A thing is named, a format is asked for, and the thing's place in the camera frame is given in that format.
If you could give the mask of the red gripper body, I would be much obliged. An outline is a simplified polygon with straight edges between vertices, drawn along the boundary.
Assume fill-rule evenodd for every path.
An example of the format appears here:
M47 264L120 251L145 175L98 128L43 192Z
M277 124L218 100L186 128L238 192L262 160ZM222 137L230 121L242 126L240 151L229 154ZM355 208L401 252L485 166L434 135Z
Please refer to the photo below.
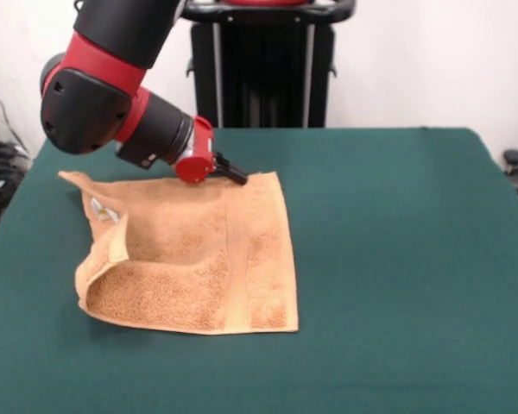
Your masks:
M174 163L176 176L189 184L203 182L215 169L212 144L212 125L201 116L194 117L192 132Z

